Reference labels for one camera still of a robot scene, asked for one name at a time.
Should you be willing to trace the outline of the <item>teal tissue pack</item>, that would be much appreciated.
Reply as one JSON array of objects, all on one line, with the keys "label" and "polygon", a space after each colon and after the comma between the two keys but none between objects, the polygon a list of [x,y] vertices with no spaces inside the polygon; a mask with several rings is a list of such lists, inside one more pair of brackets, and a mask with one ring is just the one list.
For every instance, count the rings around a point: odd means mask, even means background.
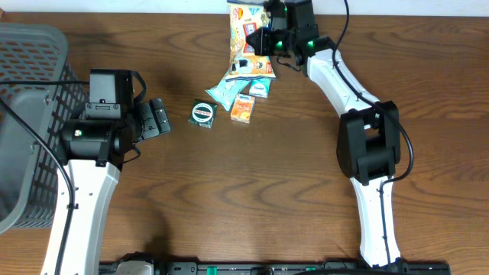
[{"label": "teal tissue pack", "polygon": [[270,92],[270,78],[253,79],[248,94],[267,99]]}]

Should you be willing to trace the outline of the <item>orange tissue pack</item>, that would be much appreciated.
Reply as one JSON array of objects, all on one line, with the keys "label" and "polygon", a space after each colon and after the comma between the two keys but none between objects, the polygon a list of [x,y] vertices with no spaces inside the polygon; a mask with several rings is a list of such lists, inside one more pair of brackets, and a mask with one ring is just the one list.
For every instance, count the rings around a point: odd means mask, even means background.
[{"label": "orange tissue pack", "polygon": [[256,98],[238,93],[231,110],[231,120],[249,124],[254,111]]}]

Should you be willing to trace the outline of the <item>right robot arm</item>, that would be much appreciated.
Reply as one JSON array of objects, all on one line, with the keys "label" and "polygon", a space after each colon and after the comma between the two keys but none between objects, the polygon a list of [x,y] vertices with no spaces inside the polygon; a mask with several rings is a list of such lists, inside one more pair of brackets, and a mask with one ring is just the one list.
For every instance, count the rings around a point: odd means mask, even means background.
[{"label": "right robot arm", "polygon": [[382,102],[356,80],[339,51],[339,40],[319,33],[311,1],[265,1],[270,24],[246,37],[258,56],[294,57],[339,116],[336,157],[353,185],[361,225],[360,258],[372,270],[402,272],[393,227],[392,191],[413,165],[396,174],[400,142],[413,152],[392,101]]}]

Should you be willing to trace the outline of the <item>teal wet wipes pack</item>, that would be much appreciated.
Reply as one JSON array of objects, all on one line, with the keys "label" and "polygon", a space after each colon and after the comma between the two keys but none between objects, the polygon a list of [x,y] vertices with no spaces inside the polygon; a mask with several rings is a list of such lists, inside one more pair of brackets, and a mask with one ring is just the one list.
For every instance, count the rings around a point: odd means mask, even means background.
[{"label": "teal wet wipes pack", "polygon": [[235,97],[240,93],[251,81],[250,80],[232,80],[226,81],[222,79],[218,85],[207,89],[206,92],[223,108],[229,112],[235,101]]}]

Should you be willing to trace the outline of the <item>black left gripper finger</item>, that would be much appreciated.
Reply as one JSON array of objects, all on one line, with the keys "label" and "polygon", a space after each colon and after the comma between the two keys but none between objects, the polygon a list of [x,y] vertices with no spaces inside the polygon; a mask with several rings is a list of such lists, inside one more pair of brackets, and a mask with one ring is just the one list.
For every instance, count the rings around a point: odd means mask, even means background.
[{"label": "black left gripper finger", "polygon": [[156,122],[158,131],[161,134],[165,134],[171,131],[169,118],[167,116],[166,109],[164,107],[163,100],[161,98],[155,98],[150,100],[151,109],[154,113],[154,120]]},{"label": "black left gripper finger", "polygon": [[142,125],[140,140],[155,138],[160,134],[154,113],[148,102],[138,106],[138,115]]}]

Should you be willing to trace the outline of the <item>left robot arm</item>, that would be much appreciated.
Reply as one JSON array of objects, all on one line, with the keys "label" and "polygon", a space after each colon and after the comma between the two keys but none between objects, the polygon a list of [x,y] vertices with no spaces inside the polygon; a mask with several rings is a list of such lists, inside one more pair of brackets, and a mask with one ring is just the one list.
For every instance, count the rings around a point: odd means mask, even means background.
[{"label": "left robot arm", "polygon": [[43,274],[97,274],[108,207],[125,155],[171,130],[164,103],[144,99],[132,70],[93,69],[82,113],[59,131],[57,204]]}]

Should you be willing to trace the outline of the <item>green Zam-Buk box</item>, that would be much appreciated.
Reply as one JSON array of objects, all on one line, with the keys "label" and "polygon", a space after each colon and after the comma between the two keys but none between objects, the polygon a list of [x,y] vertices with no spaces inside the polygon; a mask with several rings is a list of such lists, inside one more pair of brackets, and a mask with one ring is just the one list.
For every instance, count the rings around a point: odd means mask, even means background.
[{"label": "green Zam-Buk box", "polygon": [[189,116],[189,123],[203,128],[212,128],[216,116],[217,105],[210,102],[195,100]]}]

